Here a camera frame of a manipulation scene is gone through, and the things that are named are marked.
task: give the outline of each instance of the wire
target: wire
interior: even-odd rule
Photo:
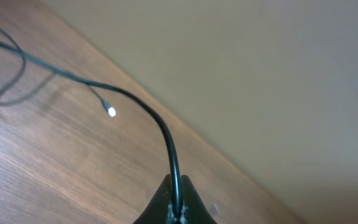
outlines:
[[[95,94],[96,97],[99,98],[100,102],[103,105],[103,108],[106,110],[107,114],[110,115],[110,117],[114,117],[116,115],[116,110],[107,102],[103,97],[92,87],[89,86],[89,89],[92,91],[93,94]]]
[[[169,163],[170,163],[170,172],[171,172],[171,184],[172,184],[172,204],[173,204],[173,212],[175,214],[175,216],[177,218],[180,217],[180,213],[181,213],[181,206],[182,206],[182,195],[181,195],[181,183],[180,183],[180,171],[179,171],[179,164],[178,164],[178,158],[177,158],[177,153],[176,153],[176,149],[175,149],[175,144],[173,142],[173,138],[172,135],[168,129],[168,126],[165,124],[165,121],[161,118],[161,116],[155,112],[149,105],[147,105],[146,103],[144,103],[141,99],[139,99],[138,97],[136,97],[135,95],[133,95],[132,93],[129,93],[126,90],[123,90],[122,88],[116,87],[116,86],[112,86],[112,85],[108,85],[105,83],[100,83],[100,82],[95,82],[86,78],[81,78],[69,71],[63,70],[61,68],[55,67],[23,50],[21,50],[21,48],[19,47],[19,45],[16,44],[16,42],[13,40],[13,38],[6,33],[5,31],[3,31],[0,28],[0,31],[15,45],[15,47],[6,44],[4,42],[0,41],[0,48],[2,49],[6,49],[14,54],[17,54],[19,56],[22,57],[22,61],[23,61],[23,66],[21,68],[21,70],[19,71],[18,74],[14,79],[10,81],[7,85],[4,85],[3,88],[0,90],[0,96],[6,91],[8,90],[11,86],[13,86],[13,84],[15,84],[15,82],[17,82],[22,73],[24,72],[25,69],[25,62],[26,59],[33,62],[34,64],[39,65],[40,67],[46,68],[48,70],[51,70],[53,73],[56,73],[57,75],[60,75],[62,77],[65,78],[69,78],[73,81],[79,82],[79,83],[83,83],[85,85],[88,86],[95,86],[95,87],[99,87],[99,88],[104,88],[107,90],[111,90],[111,91],[116,91],[118,93],[121,93],[125,96],[127,96],[128,98],[132,99],[133,101],[135,101],[137,104],[139,104],[144,110],[146,110],[146,112],[148,112],[149,115],[151,115],[151,117],[153,117],[153,119],[156,121],[156,123],[158,124],[158,126],[161,129],[161,132],[163,134],[164,140],[165,140],[165,144],[167,146],[167,151],[168,151],[168,158],[169,158]]]
[[[22,52],[22,49],[20,48],[19,44],[16,43],[16,41],[6,32],[4,31],[2,28],[0,28],[0,33],[2,33],[9,41],[12,42],[13,45],[15,45],[16,49],[19,52]],[[22,56],[22,66],[19,69],[19,71],[17,72],[17,74],[15,75],[15,77],[7,82],[3,87],[0,88],[0,97],[7,92],[10,88],[12,88],[13,85],[15,85],[23,76],[24,71],[25,71],[25,67],[26,67],[27,61],[25,59],[24,56]]]

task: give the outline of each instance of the beige wall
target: beige wall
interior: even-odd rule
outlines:
[[[358,223],[358,1],[44,0],[310,223]]]

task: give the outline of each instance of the wire tip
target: wire tip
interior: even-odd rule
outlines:
[[[114,117],[116,115],[116,110],[112,106],[107,110],[107,112],[110,117]]]

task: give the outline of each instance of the wood grain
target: wood grain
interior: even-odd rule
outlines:
[[[125,88],[160,113],[172,130],[181,173],[218,223],[301,223],[40,3],[0,0],[0,26],[26,51]],[[0,86],[20,62],[0,49]],[[24,94],[48,74],[29,65],[3,99]],[[60,77],[32,99],[0,108],[0,223],[132,223],[141,214],[169,172],[163,137],[131,100],[100,93],[116,108],[115,118],[85,86]]]

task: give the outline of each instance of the wooden desk surface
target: wooden desk surface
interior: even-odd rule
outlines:
[[[0,0],[0,26],[26,51],[123,87],[158,111],[172,131],[181,173],[190,176],[218,223],[300,223],[40,3]],[[0,87],[20,63],[0,49]],[[3,99],[25,93],[48,74],[29,64]],[[115,118],[87,87],[60,77],[31,100],[0,108],[0,223],[132,223],[141,214],[169,173],[162,134],[131,100],[100,93],[117,109]]]

